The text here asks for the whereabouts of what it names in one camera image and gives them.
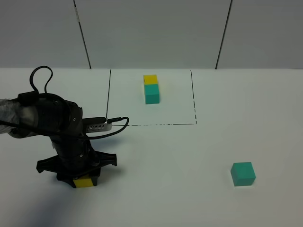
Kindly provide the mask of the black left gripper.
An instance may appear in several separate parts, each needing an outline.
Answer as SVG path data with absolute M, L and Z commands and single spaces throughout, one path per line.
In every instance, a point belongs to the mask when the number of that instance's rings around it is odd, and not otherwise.
M 116 154 L 95 151 L 89 140 L 50 138 L 57 152 L 56 156 L 40 160 L 36 169 L 39 173 L 56 173 L 58 181 L 76 188 L 74 179 L 88 175 L 93 186 L 97 186 L 100 170 L 107 165 L 117 165 Z

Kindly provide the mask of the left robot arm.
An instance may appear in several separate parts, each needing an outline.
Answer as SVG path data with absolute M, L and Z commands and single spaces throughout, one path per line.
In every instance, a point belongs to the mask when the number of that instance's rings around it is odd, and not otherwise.
M 73 188 L 95 186 L 101 168 L 117 165 L 116 154 L 96 151 L 91 140 L 113 136 L 89 137 L 89 133 L 109 131 L 121 118 L 83 118 L 82 108 L 55 94 L 28 92 L 16 99 L 0 102 L 0 132 L 14 138 L 43 135 L 50 138 L 56 155 L 38 161 L 39 173 L 56 173 L 59 181 Z

